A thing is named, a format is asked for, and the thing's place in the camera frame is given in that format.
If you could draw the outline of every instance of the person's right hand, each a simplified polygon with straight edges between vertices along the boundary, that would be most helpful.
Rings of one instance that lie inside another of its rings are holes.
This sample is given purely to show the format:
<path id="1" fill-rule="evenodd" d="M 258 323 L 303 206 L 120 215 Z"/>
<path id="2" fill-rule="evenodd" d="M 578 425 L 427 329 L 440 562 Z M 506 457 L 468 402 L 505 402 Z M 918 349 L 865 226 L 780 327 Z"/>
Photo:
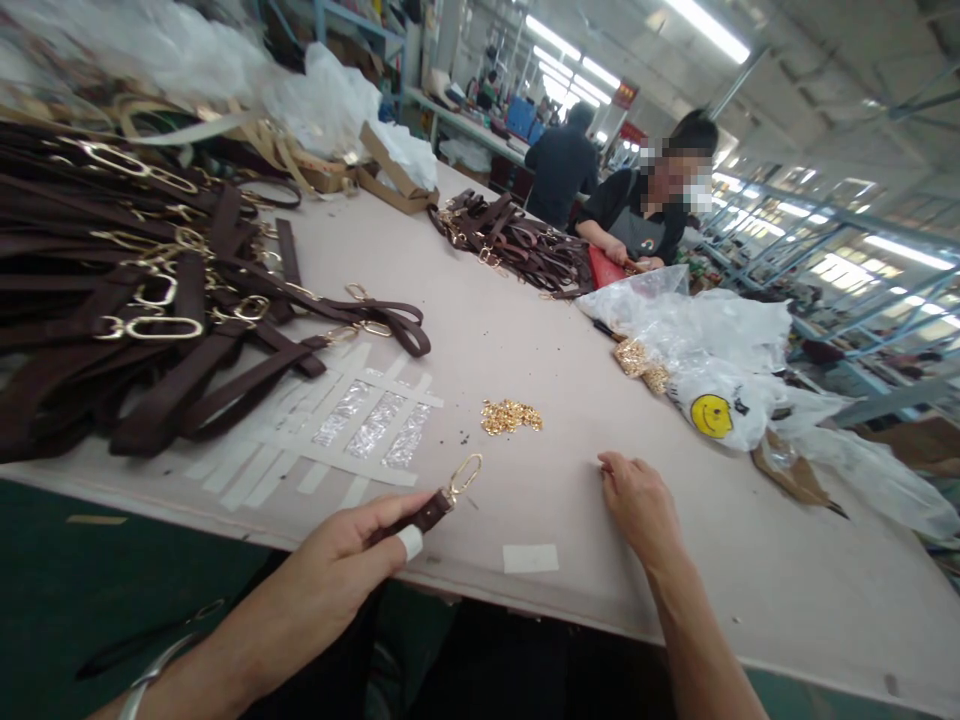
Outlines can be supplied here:
<path id="1" fill-rule="evenodd" d="M 615 262 L 617 265 L 624 265 L 627 262 L 627 246 L 624 245 L 619 240 L 610 243 L 607 245 L 606 249 L 603 251 L 612 262 Z"/>
<path id="2" fill-rule="evenodd" d="M 603 452 L 603 497 L 620 532 L 649 572 L 683 554 L 680 520 L 660 473 L 643 460 Z"/>

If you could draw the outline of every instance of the bracelet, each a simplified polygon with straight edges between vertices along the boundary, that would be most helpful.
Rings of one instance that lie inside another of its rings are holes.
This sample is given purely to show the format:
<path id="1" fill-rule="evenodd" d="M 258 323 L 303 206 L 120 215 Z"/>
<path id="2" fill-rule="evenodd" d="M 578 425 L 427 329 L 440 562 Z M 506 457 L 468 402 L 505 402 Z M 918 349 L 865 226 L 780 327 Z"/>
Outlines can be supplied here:
<path id="1" fill-rule="evenodd" d="M 157 659 L 147 666 L 143 674 L 133 681 L 133 685 L 130 686 L 130 694 L 127 696 L 127 701 L 123 704 L 123 709 L 120 711 L 117 720 L 134 720 L 137 716 L 137 711 L 140 709 L 140 701 L 143 700 L 144 693 L 147 692 L 147 688 L 153 681 L 160 677 L 164 666 L 166 666 L 178 652 L 184 648 L 193 647 L 200 642 L 203 636 L 204 633 L 190 633 L 160 653 Z"/>

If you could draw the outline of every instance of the worker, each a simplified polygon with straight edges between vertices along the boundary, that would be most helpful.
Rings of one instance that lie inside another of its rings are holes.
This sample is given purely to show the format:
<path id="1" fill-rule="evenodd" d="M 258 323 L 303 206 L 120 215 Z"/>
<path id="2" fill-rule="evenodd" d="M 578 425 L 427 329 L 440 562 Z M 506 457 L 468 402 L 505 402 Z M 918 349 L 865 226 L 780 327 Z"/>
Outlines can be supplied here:
<path id="1" fill-rule="evenodd" d="M 483 85 L 477 93 L 477 107 L 481 110 L 489 111 L 497 102 L 497 88 L 494 85 L 496 82 L 497 71 L 491 70 L 487 73 L 487 79 L 483 81 Z"/>
<path id="2" fill-rule="evenodd" d="M 646 571 L 656 601 L 672 676 L 672 683 L 664 677 L 663 685 L 672 684 L 675 716 L 680 720 L 767 718 L 684 548 L 667 485 L 642 460 L 627 460 L 615 452 L 601 453 L 598 459 L 597 494 L 604 498 L 614 524 Z M 375 589 L 410 559 L 407 544 L 396 536 L 373 546 L 367 540 L 380 528 L 419 510 L 431 495 L 380 497 L 328 518 L 209 637 L 160 672 L 141 699 L 138 720 L 363 717 L 376 625 L 376 613 L 365 598 L 380 592 Z M 451 517 L 444 522 L 457 520 Z M 411 547 L 415 552 L 416 545 Z M 618 564 L 621 558 L 610 558 L 610 562 Z M 455 641 L 448 636 L 406 717 L 564 717 L 569 709 L 565 688 L 575 678 L 566 677 L 562 652 L 534 658 L 527 657 L 526 651 L 542 637 L 538 629 L 555 628 L 559 632 L 553 637 L 563 641 L 573 635 L 570 626 L 548 619 L 513 617 L 511 622 L 515 631 L 503 637 L 499 654 L 492 638 L 481 638 L 460 648 L 463 656 L 458 662 L 448 661 L 452 657 L 448 651 L 455 650 L 450 647 Z M 455 623 L 450 636 L 456 633 Z M 603 662 L 603 657 L 593 657 L 586 670 Z M 614 669 L 625 676 L 631 669 L 637 672 L 628 663 Z M 637 696 L 646 679 L 633 676 L 623 686 L 623 697 L 611 697 L 602 687 L 591 686 L 585 698 L 586 716 L 661 717 L 650 713 L 651 703 Z M 597 680 L 602 684 L 604 677 Z M 556 691 L 552 695 L 550 688 Z M 641 699 L 642 709 L 637 705 L 631 711 L 629 703 Z M 92 718 L 117 718 L 125 702 L 120 697 Z M 611 704 L 617 712 L 606 710 Z"/>
<path id="3" fill-rule="evenodd" d="M 688 187 L 708 171 L 718 141 L 714 122 L 704 111 L 693 111 L 650 165 L 618 170 L 607 178 L 571 230 L 617 265 L 643 270 L 672 265 L 687 226 Z"/>
<path id="4" fill-rule="evenodd" d="M 547 130 L 523 159 L 536 172 L 527 211 L 561 230 L 570 222 L 577 193 L 590 195 L 597 189 L 600 157 L 587 138 L 592 123 L 593 108 L 577 103 L 566 124 Z"/>

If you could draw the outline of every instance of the yellow smiley face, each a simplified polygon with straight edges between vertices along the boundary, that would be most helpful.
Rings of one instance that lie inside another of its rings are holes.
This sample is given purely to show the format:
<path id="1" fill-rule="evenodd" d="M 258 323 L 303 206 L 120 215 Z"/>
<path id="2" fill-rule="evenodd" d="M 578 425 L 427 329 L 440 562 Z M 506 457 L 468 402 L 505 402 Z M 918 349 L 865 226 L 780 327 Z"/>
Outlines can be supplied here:
<path id="1" fill-rule="evenodd" d="M 701 395 L 690 406 L 694 427 L 707 437 L 721 440 L 733 430 L 730 403 L 719 395 Z"/>

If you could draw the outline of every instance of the small white label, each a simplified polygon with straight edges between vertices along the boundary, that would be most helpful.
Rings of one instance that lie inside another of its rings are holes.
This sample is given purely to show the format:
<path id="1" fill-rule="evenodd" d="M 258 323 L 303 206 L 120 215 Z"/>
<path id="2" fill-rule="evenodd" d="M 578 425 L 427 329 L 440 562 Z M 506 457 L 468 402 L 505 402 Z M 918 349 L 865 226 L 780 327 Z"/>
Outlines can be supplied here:
<path id="1" fill-rule="evenodd" d="M 555 572 L 560 569 L 556 545 L 504 545 L 505 573 Z"/>

